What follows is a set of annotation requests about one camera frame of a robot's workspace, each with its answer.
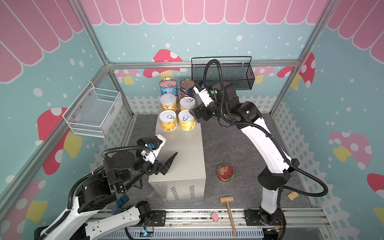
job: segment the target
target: wooden mallet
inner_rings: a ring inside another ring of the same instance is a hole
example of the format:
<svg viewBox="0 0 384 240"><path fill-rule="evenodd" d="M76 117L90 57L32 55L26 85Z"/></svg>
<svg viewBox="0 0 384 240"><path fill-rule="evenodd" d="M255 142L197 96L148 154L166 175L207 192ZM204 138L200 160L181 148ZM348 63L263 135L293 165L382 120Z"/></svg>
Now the wooden mallet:
<svg viewBox="0 0 384 240"><path fill-rule="evenodd" d="M230 202L233 202L234 199L233 199L233 196L229 196L229 197L221 197L220 198L220 202L223 204L223 203L227 203L227 207L228 207L228 213L229 213L229 218L231 220L231 223L232 223L232 230L233 230L233 236L234 237L237 237L237 233L236 233L236 229L235 229L235 224L233 223L233 218L232 218L232 212L231 212L231 208L229 207L229 203Z"/></svg>

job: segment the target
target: dark marble floor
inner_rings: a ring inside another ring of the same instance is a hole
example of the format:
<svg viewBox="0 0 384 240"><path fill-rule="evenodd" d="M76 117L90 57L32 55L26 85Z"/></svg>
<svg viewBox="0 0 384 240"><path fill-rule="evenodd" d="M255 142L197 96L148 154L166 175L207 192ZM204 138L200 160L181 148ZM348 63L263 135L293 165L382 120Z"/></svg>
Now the dark marble floor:
<svg viewBox="0 0 384 240"><path fill-rule="evenodd" d="M263 118L284 149L283 141L269 114L263 114ZM157 115L138 115L128 145L135 145L141 137L154 136ZM140 200L146 200L155 208L207 208L225 207L219 198L233 196L235 201L231 207L259 207L262 200L262 186L257 181L258 174L266 167L260 153L252 142L236 127L223 128L215 119L201 123L202 138L205 159L205 194L203 202L191 202L183 204L165 204L152 186L148 183L148 176L143 178L141 190L132 188L128 193L130 198L128 205L134 205ZM222 163L230 164L235 176L229 182L221 182L217 178L216 170ZM288 184L291 187L304 190L297 173L292 173ZM290 192L285 190L281 196L282 207L310 207L311 204L306 196L299 195L290 201L286 195Z"/></svg>

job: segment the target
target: gray metal box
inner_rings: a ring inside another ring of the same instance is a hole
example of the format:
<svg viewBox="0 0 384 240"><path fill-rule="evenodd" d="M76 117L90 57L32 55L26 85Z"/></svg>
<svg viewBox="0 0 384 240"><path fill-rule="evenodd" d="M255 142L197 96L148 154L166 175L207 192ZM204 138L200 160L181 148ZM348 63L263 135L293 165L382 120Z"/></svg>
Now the gray metal box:
<svg viewBox="0 0 384 240"><path fill-rule="evenodd" d="M157 116L156 135L166 139L157 159L161 163L178 152L168 173L149 176L148 182L164 203L198 202L204 199L205 164L200 123L191 131L179 126L173 131L164 131Z"/></svg>

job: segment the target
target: white can lid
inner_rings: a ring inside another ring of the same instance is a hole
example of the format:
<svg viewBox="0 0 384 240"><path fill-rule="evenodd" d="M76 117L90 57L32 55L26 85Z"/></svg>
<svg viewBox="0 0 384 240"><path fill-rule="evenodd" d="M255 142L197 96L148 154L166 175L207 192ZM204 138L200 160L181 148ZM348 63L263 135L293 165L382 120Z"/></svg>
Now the white can lid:
<svg viewBox="0 0 384 240"><path fill-rule="evenodd" d="M189 113L188 109L179 112L179 120L180 121L189 122L189 121L192 121L193 119L195 119L195 118L192 114Z"/></svg>
<svg viewBox="0 0 384 240"><path fill-rule="evenodd" d="M160 97L160 103L163 105L170 105L176 102L176 96L170 93L166 93Z"/></svg>
<svg viewBox="0 0 384 240"><path fill-rule="evenodd" d="M184 97L180 100L180 105L186 108L191 108L195 105L195 99L192 97Z"/></svg>
<svg viewBox="0 0 384 240"><path fill-rule="evenodd" d="M162 122L172 122L176 118L176 113L172 110L165 110L160 113L159 118Z"/></svg>

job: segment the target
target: tin can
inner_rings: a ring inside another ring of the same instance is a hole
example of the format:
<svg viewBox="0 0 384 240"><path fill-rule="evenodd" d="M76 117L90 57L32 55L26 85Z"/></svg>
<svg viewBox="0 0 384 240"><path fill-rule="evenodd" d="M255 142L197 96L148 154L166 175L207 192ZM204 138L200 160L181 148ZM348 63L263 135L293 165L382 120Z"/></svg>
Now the tin can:
<svg viewBox="0 0 384 240"><path fill-rule="evenodd" d="M165 131L173 131L177 127L177 116L172 110L162 111L159 115L161 126Z"/></svg>
<svg viewBox="0 0 384 240"><path fill-rule="evenodd" d="M195 108L195 99L192 97L185 97L180 100L180 108L181 110L186 110L186 109L193 109Z"/></svg>
<svg viewBox="0 0 384 240"><path fill-rule="evenodd" d="M179 96L177 94L177 82L172 78L164 78L160 80L161 94L170 93L175 95L176 102L179 102Z"/></svg>
<svg viewBox="0 0 384 240"><path fill-rule="evenodd" d="M217 168L217 176L221 181L228 182L232 180L234 176L233 168L228 164L221 164Z"/></svg>
<svg viewBox="0 0 384 240"><path fill-rule="evenodd" d="M185 79L184 81L181 81L180 83L181 98L185 98L185 97L194 98L195 96L195 91L193 90L194 86L195 86L195 82L191 79Z"/></svg>
<svg viewBox="0 0 384 240"><path fill-rule="evenodd" d="M195 118L189 113L189 110L179 112L179 122L181 129L190 131L195 128Z"/></svg>
<svg viewBox="0 0 384 240"><path fill-rule="evenodd" d="M173 94L166 93L160 97L160 105L163 111L172 110L177 113L176 97Z"/></svg>

